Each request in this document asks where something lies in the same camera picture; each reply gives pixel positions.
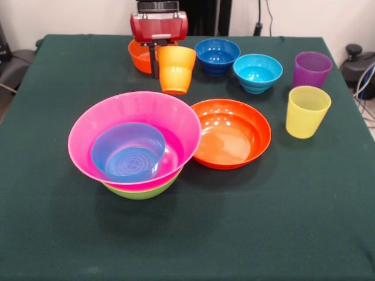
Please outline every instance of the green bowl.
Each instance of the green bowl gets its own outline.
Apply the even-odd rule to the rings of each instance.
[[[121,189],[117,189],[115,187],[112,187],[107,183],[102,183],[102,184],[106,188],[111,190],[113,193],[115,193],[115,194],[117,194],[121,197],[125,197],[127,199],[133,199],[133,200],[144,200],[144,199],[149,199],[149,198],[152,198],[152,197],[155,197],[155,196],[161,194],[161,192],[165,191],[168,187],[170,187],[172,185],[172,183],[175,182],[175,180],[177,179],[179,174],[180,173],[178,173],[169,182],[167,182],[167,183],[165,183],[161,186],[155,187],[154,189],[148,189],[148,190],[145,190],[145,191],[121,190]]]

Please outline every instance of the pink bowl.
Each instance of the pink bowl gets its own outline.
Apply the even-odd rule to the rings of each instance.
[[[91,160],[91,147],[105,130],[124,122],[144,122],[159,129],[166,148],[158,174],[151,180],[117,183],[107,180]],[[200,143],[200,122],[188,104],[159,92],[127,92],[89,108],[73,125],[68,152],[74,165],[94,180],[123,190],[146,190],[174,178]]]

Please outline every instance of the light blue bowl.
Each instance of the light blue bowl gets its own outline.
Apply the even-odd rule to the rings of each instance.
[[[237,44],[221,38],[203,40],[194,49],[204,70],[212,75],[227,72],[241,54]]]
[[[282,75],[282,65],[264,54],[246,54],[233,64],[233,70],[245,91],[261,94]]]

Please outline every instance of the purple cup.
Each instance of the purple cup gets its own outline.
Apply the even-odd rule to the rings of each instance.
[[[295,57],[293,88],[307,85],[322,88],[332,61],[328,56],[317,52],[303,52]]]

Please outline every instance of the yellow cup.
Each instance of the yellow cup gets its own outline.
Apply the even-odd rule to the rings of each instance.
[[[165,46],[158,51],[159,77],[162,91],[186,94],[192,80],[196,52],[182,46]]]
[[[313,136],[326,115],[331,99],[323,90],[311,87],[296,87],[289,93],[287,131],[295,138]]]

